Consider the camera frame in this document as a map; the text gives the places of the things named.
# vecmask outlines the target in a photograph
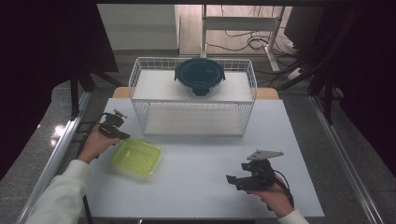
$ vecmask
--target round lid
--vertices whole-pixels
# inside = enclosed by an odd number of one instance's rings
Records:
[[[223,79],[224,69],[216,62],[206,58],[189,59],[175,70],[175,80],[193,89],[209,89],[217,86]]]

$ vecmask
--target person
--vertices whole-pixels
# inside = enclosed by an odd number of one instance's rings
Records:
[[[85,195],[85,182],[89,176],[89,164],[108,147],[120,142],[119,138],[107,138],[92,128],[87,141],[76,160],[70,161],[62,175],[55,176],[32,208],[27,224],[78,223]],[[274,184],[265,191],[248,191],[258,195],[276,214],[281,224],[308,223],[299,210],[294,210],[283,189]]]
[[[55,176],[32,208],[26,223],[78,223],[83,206],[85,182],[89,164],[108,147],[120,142],[119,138],[107,138],[92,128],[85,145],[76,160],[70,161],[62,175]]]
[[[294,210],[285,191],[277,183],[267,190],[249,190],[247,193],[259,196],[274,211],[281,224],[308,224],[300,211]]]

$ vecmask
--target white wall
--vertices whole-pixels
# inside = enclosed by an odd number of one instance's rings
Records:
[[[178,6],[98,4],[113,49],[178,49]]]

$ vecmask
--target white wire basket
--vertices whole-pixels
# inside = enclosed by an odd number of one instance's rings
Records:
[[[256,99],[250,60],[210,59],[225,81],[208,98],[185,94],[175,68],[190,58],[137,58],[129,94],[144,134],[243,136]]]

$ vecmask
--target container lid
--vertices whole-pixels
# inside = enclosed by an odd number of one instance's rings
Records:
[[[206,58],[194,58],[180,64],[175,70],[175,80],[193,89],[210,89],[225,79],[224,69]]]
[[[122,141],[111,162],[129,171],[150,175],[160,156],[159,147],[128,138]]]

